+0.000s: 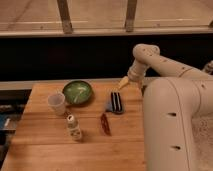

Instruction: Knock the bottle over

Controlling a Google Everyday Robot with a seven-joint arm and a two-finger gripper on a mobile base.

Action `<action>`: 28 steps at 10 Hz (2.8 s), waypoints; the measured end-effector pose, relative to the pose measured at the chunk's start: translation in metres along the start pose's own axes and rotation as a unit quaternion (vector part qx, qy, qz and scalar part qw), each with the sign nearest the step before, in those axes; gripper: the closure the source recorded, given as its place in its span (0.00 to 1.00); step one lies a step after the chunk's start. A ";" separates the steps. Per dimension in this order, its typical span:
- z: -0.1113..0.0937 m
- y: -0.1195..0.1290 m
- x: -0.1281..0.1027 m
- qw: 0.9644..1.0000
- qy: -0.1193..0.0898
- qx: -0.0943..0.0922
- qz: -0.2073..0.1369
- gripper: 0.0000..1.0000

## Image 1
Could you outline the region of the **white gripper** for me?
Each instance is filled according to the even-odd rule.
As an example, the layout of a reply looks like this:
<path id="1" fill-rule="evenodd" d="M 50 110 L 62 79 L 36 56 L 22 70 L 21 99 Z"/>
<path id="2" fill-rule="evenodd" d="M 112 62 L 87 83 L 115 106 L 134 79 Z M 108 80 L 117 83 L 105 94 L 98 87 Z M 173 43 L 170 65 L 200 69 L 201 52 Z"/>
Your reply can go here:
<path id="1" fill-rule="evenodd" d="M 138 82 L 138 88 L 141 92 L 143 92 L 143 83 L 142 80 L 145 77 L 146 71 L 148 66 L 144 63 L 140 63 L 139 61 L 135 60 L 133 64 L 130 66 L 127 76 L 124 76 L 118 84 L 118 88 L 122 89 L 125 87 L 129 80 L 133 82 Z"/>

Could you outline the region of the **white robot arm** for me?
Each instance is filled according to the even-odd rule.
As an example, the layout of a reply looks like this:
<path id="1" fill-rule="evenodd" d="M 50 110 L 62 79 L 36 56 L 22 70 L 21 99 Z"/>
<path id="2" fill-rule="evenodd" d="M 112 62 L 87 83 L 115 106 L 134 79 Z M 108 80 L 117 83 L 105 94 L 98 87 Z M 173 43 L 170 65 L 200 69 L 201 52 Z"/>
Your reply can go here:
<path id="1" fill-rule="evenodd" d="M 141 84 L 151 68 L 159 77 L 143 93 L 147 171 L 198 171 L 192 118 L 213 114 L 213 76 L 166 58 L 156 45 L 137 44 L 126 79 Z"/>

